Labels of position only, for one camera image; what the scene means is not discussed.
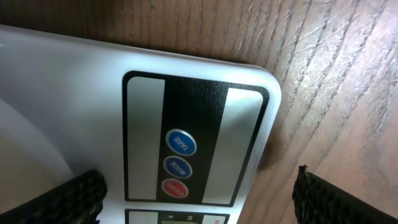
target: wooden surface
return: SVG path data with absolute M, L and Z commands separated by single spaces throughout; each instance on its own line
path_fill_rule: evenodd
M 0 0 L 0 23 L 252 63 L 282 104 L 240 223 L 295 223 L 297 167 L 398 217 L 398 1 Z

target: white digital scale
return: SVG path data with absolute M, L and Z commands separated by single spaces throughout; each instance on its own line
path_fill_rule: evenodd
M 235 224 L 280 87 L 257 66 L 0 26 L 0 98 L 42 154 L 104 175 L 101 223 Z

